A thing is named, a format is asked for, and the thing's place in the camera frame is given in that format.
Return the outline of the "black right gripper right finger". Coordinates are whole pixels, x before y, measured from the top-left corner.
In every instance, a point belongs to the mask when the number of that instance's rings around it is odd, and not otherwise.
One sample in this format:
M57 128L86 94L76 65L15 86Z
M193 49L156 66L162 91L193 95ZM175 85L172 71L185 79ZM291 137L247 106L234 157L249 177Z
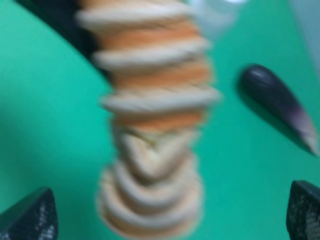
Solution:
M286 229L291 240L320 239L320 188L305 180L290 186Z

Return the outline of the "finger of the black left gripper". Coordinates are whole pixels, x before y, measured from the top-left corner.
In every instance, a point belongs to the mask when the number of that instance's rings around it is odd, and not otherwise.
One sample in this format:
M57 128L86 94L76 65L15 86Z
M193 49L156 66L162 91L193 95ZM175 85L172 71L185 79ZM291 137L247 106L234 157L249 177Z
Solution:
M76 13L81 0L18 0L18 4L66 39L93 65L92 56L99 46L93 34L79 26Z

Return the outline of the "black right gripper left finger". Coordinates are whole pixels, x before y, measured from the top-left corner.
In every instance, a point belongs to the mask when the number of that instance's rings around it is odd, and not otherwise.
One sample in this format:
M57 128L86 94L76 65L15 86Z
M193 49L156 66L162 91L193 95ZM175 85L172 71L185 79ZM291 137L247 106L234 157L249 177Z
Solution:
M40 187L0 213L2 240L56 240L59 221L53 191Z

